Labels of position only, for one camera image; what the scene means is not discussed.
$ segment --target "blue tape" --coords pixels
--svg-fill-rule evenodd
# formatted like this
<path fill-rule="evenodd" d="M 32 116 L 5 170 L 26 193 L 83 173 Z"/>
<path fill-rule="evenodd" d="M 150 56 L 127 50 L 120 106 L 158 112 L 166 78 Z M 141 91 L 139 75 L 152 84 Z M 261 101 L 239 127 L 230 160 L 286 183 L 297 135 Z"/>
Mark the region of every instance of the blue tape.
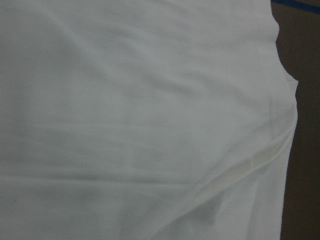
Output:
<path fill-rule="evenodd" d="M 320 7 L 312 6 L 312 5 L 295 1 L 295 0 L 271 0 L 271 2 L 276 4 L 282 4 L 282 5 L 289 6 L 296 9 L 300 9 L 303 11 L 311 12 L 314 14 L 320 14 Z"/>

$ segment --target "white sheet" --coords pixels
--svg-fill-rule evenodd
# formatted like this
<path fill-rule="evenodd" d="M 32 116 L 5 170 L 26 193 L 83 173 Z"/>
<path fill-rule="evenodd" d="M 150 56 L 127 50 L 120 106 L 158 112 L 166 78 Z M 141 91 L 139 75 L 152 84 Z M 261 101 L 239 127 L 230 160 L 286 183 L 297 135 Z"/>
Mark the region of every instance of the white sheet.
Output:
<path fill-rule="evenodd" d="M 297 121 L 268 0 L 2 0 L 1 240 L 277 240 Z"/>

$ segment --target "white cloth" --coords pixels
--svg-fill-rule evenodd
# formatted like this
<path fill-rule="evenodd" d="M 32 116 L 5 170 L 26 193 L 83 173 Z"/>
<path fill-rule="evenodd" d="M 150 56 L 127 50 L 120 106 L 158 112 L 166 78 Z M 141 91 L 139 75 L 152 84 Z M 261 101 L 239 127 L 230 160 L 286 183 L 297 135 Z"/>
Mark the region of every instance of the white cloth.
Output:
<path fill-rule="evenodd" d="M 2 0 L 1 240 L 277 240 L 297 121 L 269 0 Z"/>

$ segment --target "dark background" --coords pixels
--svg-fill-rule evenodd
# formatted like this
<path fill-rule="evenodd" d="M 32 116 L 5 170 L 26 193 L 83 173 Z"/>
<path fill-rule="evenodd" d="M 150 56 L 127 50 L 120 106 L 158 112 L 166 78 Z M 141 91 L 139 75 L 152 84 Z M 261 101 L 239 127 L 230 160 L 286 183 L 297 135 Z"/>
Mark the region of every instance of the dark background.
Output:
<path fill-rule="evenodd" d="M 320 7 L 320 0 L 299 2 Z M 320 240 L 320 14 L 281 3 L 271 6 L 280 27 L 280 61 L 299 82 L 281 240 Z"/>

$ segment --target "white shirt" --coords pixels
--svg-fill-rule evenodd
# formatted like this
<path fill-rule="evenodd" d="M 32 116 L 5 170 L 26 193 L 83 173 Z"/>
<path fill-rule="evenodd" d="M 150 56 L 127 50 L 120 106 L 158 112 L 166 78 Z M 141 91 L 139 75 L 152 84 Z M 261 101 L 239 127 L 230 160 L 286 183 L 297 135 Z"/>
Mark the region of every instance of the white shirt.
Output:
<path fill-rule="evenodd" d="M 0 6 L 0 239 L 280 238 L 297 82 L 270 1 Z"/>

